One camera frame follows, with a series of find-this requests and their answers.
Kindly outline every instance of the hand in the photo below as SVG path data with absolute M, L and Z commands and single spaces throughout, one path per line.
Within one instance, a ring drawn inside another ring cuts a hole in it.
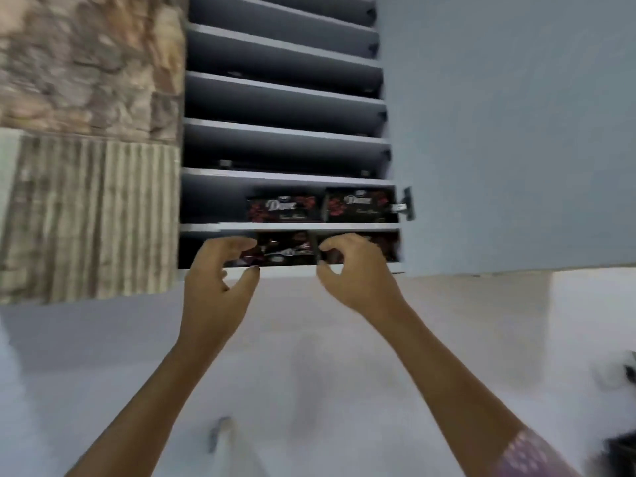
M 324 261 L 318 264 L 316 274 L 322 285 L 331 296 L 360 313 L 377 329 L 398 310 L 408 307 L 382 251 L 375 244 L 357 234 L 341 234 L 324 240 L 320 249 L 337 249 L 345 257 L 340 275 Z
M 238 259 L 256 241 L 245 237 L 207 240 L 187 273 L 181 329 L 175 348 L 210 365 L 243 321 L 260 278 L 260 268 L 247 269 L 229 288 L 223 278 L 226 261 Z

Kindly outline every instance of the forearm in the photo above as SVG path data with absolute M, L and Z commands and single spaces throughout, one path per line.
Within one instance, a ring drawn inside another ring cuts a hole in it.
M 407 305 L 378 328 L 413 378 L 468 477 L 489 475 L 523 428 Z
M 150 476 L 179 411 L 207 369 L 175 347 L 67 477 Z

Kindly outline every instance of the beige corrugated panel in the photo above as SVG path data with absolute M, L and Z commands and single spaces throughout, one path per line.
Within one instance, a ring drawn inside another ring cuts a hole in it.
M 179 171 L 177 147 L 0 129 L 0 302 L 169 289 Z

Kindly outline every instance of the sleeve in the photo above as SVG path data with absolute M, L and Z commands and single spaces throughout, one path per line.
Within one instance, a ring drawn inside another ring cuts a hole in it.
M 580 477 L 541 437 L 526 429 L 510 442 L 492 477 Z

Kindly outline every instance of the bottom shelf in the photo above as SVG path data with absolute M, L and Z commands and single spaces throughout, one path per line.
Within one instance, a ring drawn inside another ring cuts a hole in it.
M 393 274 L 403 273 L 402 263 L 387 263 L 389 269 Z M 343 264 L 332 264 L 331 269 L 340 273 L 342 271 Z M 241 277 L 243 271 L 247 268 L 225 268 L 228 272 L 226 276 L 227 281 L 234 281 Z M 183 280 L 188 270 L 179 270 L 179 280 Z M 261 278 L 297 278 L 297 277 L 311 277 L 316 273 L 316 266 L 264 266 L 261 268 Z

